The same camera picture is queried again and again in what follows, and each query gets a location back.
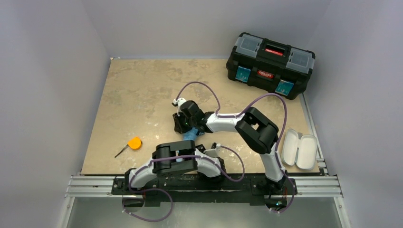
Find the light blue folding umbrella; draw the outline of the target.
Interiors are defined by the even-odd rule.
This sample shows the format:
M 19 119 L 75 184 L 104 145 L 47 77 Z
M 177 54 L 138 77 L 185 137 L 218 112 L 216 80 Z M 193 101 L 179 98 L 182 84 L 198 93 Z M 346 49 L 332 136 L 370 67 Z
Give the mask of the light blue folding umbrella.
M 203 135 L 205 133 L 200 132 L 199 130 L 197 130 L 196 128 L 192 128 L 191 130 L 187 131 L 186 133 L 183 134 L 182 140 L 186 141 L 186 140 L 192 140 L 192 141 L 196 141 L 196 139 Z M 176 151 L 178 156 L 182 155 L 182 152 L 180 151 Z M 177 158 L 176 159 L 177 162 L 182 162 L 183 158 Z

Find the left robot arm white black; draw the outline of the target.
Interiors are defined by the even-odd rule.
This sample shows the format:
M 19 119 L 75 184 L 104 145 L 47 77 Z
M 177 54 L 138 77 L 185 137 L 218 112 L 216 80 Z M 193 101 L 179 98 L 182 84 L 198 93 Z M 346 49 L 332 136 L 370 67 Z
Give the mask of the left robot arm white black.
M 218 156 L 220 146 L 210 149 L 194 140 L 163 143 L 156 146 L 152 156 L 140 168 L 125 173 L 129 189 L 140 190 L 150 181 L 196 171 L 208 179 L 220 177 L 225 172 L 224 161 Z

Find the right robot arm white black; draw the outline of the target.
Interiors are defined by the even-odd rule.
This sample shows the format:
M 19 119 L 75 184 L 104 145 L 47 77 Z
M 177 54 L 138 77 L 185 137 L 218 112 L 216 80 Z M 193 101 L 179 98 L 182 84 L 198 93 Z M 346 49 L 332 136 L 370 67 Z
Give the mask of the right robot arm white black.
M 265 168 L 266 185 L 272 190 L 284 188 L 286 171 L 278 157 L 279 128 L 257 108 L 248 106 L 239 114 L 204 112 L 194 101 L 178 98 L 172 102 L 177 107 L 173 114 L 174 130 L 187 133 L 236 132 L 244 142 L 261 157 Z

